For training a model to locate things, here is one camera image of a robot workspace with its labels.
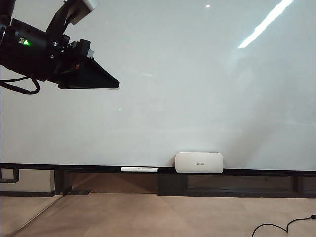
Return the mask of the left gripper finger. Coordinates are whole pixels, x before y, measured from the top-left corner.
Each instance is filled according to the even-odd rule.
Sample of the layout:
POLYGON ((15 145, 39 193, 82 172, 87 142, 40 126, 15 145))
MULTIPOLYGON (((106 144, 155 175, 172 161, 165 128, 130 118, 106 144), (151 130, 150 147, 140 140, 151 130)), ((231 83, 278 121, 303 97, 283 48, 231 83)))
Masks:
POLYGON ((120 82, 102 68, 94 58, 74 63, 58 75, 60 89, 118 89, 120 82))

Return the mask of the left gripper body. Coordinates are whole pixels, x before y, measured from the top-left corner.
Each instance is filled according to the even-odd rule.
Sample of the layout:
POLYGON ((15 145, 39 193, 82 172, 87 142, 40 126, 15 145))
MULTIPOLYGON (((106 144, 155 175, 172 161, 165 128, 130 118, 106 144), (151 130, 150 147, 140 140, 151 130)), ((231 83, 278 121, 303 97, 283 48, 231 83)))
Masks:
POLYGON ((92 85, 95 60, 90 45, 85 39, 67 45, 47 80, 57 85, 92 85))

